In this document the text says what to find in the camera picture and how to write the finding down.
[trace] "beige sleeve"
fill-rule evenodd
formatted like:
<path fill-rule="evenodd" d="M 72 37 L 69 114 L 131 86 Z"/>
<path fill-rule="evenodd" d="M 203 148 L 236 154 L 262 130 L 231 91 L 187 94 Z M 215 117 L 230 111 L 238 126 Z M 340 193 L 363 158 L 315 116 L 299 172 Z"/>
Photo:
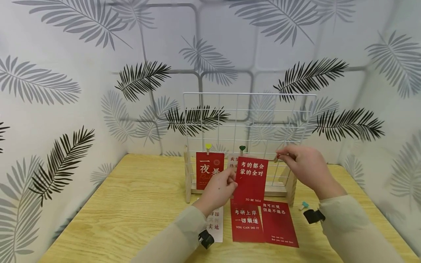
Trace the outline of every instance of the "beige sleeve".
<path fill-rule="evenodd" d="M 182 263 L 199 246 L 199 234 L 205 229 L 203 213 L 189 206 L 139 251 L 131 263 Z"/>
<path fill-rule="evenodd" d="M 344 263 L 403 262 L 352 196 L 322 200 L 319 210 L 323 233 Z"/>

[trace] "wooden base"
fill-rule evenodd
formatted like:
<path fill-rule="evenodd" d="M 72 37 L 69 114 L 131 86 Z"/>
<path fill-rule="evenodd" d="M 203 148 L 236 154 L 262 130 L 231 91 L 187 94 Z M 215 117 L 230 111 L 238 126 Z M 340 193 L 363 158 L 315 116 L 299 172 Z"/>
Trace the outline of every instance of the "wooden base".
<path fill-rule="evenodd" d="M 201 194 L 203 190 L 196 189 L 196 183 L 192 183 L 193 168 L 191 164 L 189 149 L 184 146 L 184 165 L 186 173 L 186 203 L 190 203 L 191 194 Z M 286 183 L 281 182 L 281 178 L 287 178 Z M 297 185 L 297 177 L 291 172 L 289 167 L 285 167 L 278 182 L 274 182 L 273 186 L 265 186 L 265 196 L 269 197 L 286 197 L 290 207 L 294 205 L 295 188 Z"/>

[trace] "wooden table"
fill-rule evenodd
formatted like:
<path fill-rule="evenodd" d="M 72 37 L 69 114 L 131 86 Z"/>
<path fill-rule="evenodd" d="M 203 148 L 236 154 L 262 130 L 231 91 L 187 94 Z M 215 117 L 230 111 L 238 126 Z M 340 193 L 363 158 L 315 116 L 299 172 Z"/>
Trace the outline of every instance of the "wooden table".
<path fill-rule="evenodd" d="M 339 165 L 329 165 L 336 179 L 364 207 L 372 222 L 405 262 L 417 256 L 367 195 Z M 188 205 L 184 200 L 182 157 L 126 155 L 39 262 L 128 262 Z M 268 200 L 282 201 L 279 197 Z M 341 262 L 322 233 L 298 211 L 300 202 L 317 207 L 315 194 L 297 183 L 291 209 L 300 248 L 232 242 L 229 202 L 224 207 L 224 242 L 199 247 L 188 262 Z"/>

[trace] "red card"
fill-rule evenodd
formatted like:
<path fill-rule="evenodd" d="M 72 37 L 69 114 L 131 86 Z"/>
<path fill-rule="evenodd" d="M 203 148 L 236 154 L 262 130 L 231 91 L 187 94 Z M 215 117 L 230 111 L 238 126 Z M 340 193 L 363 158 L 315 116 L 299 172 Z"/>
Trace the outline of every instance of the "red card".
<path fill-rule="evenodd" d="M 235 176 L 238 187 L 234 192 L 236 203 L 262 204 L 268 163 L 269 161 L 264 159 L 238 157 Z"/>
<path fill-rule="evenodd" d="M 298 247 L 297 236 L 287 203 L 264 201 L 262 221 L 267 243 Z"/>
<path fill-rule="evenodd" d="M 231 199 L 231 223 L 234 242 L 264 243 L 257 205 L 239 205 Z"/>
<path fill-rule="evenodd" d="M 223 153 L 196 152 L 196 189 L 204 190 L 214 174 L 224 170 Z"/>

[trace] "white wire grid panel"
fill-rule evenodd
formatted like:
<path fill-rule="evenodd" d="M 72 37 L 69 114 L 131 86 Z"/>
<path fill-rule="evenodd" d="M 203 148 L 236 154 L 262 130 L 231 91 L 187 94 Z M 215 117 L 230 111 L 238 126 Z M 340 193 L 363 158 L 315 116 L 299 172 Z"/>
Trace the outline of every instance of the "white wire grid panel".
<path fill-rule="evenodd" d="M 288 144 L 301 144 L 307 129 L 314 128 L 309 124 L 313 108 L 309 105 L 315 102 L 315 94 L 283 94 L 292 96 L 295 100 L 285 102 L 280 100 L 278 93 L 213 93 L 184 92 L 184 116 L 190 111 L 201 111 L 205 107 L 222 110 L 229 114 L 225 121 L 214 118 L 218 124 L 203 123 L 203 119 L 188 123 L 185 118 L 185 130 L 195 126 L 199 134 L 186 132 L 186 144 L 193 168 L 192 184 L 196 184 L 196 152 L 206 151 L 205 144 L 212 144 L 211 152 L 239 154 L 241 145 L 246 146 L 245 154 L 255 158 L 268 159 L 269 166 L 266 186 L 285 186 L 288 177 L 281 176 L 286 167 L 283 162 L 273 162 L 276 150 Z"/>

